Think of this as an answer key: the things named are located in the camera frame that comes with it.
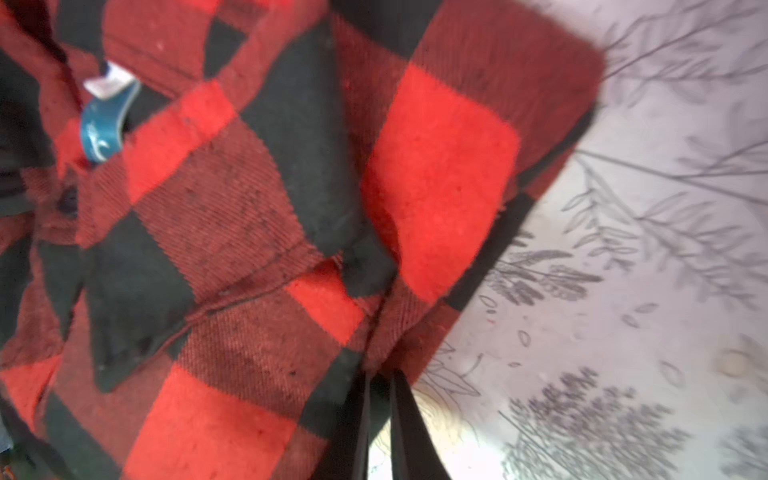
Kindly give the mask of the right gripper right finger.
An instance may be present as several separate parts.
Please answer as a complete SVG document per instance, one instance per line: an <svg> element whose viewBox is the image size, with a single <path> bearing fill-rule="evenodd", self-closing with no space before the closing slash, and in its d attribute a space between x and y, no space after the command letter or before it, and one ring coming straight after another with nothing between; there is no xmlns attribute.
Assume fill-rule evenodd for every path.
<svg viewBox="0 0 768 480"><path fill-rule="evenodd" d="M390 385L390 443L394 480L450 480L401 370Z"/></svg>

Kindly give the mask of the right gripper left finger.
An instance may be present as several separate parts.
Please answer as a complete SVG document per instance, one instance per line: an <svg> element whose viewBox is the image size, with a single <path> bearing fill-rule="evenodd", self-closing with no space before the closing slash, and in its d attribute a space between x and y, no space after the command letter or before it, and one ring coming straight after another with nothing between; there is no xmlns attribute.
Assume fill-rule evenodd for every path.
<svg viewBox="0 0 768 480"><path fill-rule="evenodd" d="M342 408L337 429L312 480L365 480L370 444L370 376L361 374Z"/></svg>

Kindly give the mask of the red black plaid shirt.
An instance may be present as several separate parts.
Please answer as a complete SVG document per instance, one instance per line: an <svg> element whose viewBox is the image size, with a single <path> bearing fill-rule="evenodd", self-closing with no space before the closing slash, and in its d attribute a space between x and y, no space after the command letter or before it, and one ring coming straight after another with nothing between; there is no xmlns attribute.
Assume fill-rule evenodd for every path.
<svg viewBox="0 0 768 480"><path fill-rule="evenodd" d="M589 128L515 1L5 1L1 475L311 479Z"/></svg>

